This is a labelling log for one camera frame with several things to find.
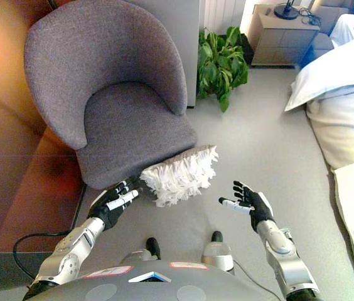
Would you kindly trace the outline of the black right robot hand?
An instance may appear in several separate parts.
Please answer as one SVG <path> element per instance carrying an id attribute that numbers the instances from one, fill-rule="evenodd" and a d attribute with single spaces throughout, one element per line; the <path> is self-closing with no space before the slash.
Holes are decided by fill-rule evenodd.
<path id="1" fill-rule="evenodd" d="M 257 225 L 262 221 L 274 221 L 271 204 L 262 192 L 253 191 L 248 185 L 240 182 L 233 182 L 234 196 L 236 201 L 220 197 L 218 202 L 231 210 L 248 214 L 252 229 L 256 232 Z"/>

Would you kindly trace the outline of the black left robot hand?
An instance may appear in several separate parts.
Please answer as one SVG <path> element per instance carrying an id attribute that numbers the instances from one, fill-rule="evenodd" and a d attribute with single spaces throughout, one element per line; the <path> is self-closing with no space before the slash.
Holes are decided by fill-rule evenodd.
<path id="1" fill-rule="evenodd" d="M 129 177 L 102 191 L 91 204 L 87 219 L 99 218 L 104 222 L 104 231 L 111 229 L 132 200 L 138 197 L 140 190 L 138 178 Z"/>

